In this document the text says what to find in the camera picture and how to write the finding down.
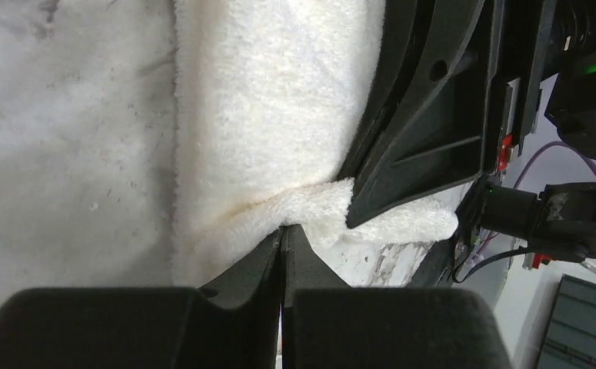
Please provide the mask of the white towel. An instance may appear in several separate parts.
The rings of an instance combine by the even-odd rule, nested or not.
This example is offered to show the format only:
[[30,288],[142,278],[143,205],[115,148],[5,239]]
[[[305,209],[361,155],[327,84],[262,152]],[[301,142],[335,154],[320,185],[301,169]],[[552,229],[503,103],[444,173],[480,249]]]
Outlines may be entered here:
[[341,175],[383,1],[0,1],[0,304],[36,286],[199,286],[283,225],[349,281],[439,241],[435,196],[353,228]]

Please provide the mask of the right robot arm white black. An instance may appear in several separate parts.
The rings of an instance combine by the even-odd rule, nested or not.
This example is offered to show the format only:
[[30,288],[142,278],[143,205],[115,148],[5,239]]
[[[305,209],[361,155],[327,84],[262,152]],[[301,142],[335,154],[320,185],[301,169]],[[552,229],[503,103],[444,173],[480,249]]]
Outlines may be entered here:
[[596,160],[596,1],[386,2],[347,226],[503,170],[551,76],[547,118]]

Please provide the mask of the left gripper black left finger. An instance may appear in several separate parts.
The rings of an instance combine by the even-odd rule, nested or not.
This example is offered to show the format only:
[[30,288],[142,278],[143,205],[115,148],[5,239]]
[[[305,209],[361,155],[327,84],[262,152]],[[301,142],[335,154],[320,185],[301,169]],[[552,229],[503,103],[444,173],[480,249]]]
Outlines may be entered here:
[[273,368],[281,232],[201,288],[32,288],[0,307],[0,368]]

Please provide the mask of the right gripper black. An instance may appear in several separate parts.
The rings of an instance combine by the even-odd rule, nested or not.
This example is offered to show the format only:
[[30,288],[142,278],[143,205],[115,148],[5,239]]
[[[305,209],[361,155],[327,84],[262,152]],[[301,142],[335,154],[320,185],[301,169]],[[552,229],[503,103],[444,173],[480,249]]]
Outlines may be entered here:
[[368,102],[339,178],[346,224],[498,170],[535,123],[556,1],[388,1]]

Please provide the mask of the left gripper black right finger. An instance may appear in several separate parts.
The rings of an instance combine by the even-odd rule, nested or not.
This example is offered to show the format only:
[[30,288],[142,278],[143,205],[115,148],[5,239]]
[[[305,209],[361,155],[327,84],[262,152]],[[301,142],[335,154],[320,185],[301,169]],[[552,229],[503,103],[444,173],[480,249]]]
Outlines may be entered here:
[[286,368],[509,368],[494,316],[452,288],[353,288],[284,230]]

